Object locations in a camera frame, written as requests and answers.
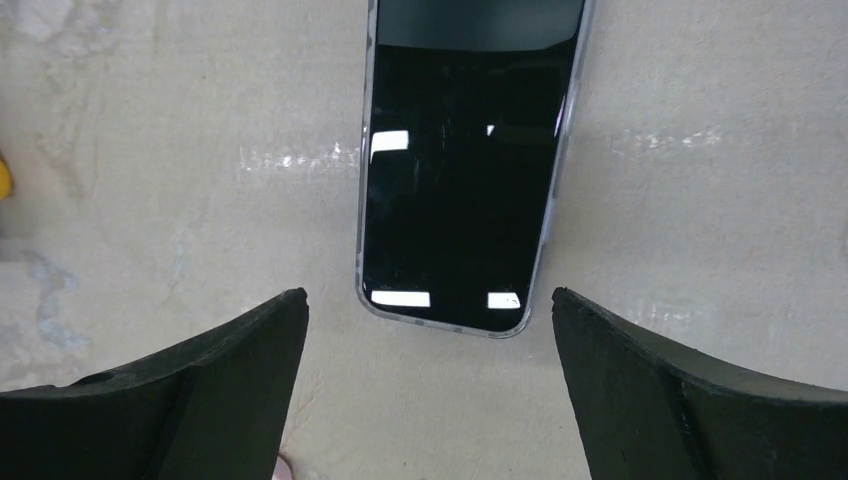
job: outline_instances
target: phone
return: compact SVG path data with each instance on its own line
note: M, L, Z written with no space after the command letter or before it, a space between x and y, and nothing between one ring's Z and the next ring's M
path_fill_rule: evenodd
M592 0L372 0L356 266L372 313L524 328L591 13Z

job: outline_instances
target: yellow object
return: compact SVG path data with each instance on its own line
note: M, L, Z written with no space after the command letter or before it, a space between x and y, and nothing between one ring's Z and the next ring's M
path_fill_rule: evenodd
M10 193L12 193L12 175L3 163L3 158L0 157L0 200L8 197Z

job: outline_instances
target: dark object at edge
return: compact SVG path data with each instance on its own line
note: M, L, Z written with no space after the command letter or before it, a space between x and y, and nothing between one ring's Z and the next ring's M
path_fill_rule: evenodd
M0 394L0 478L270 479L307 323L290 290L68 387Z
M723 362L564 289L553 322L594 479L848 478L848 393Z

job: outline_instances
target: phone screen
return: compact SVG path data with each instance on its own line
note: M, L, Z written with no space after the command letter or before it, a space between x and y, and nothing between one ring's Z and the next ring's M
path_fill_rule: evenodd
M501 334L531 284L583 0L379 0L361 295Z

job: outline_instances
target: scratched surface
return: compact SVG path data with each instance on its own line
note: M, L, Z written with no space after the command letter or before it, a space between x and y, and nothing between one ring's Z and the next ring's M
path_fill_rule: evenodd
M67 384L289 287L298 479L587 478L551 326L353 291L367 0L0 0L0 388ZM601 1L541 290L848 389L848 10Z

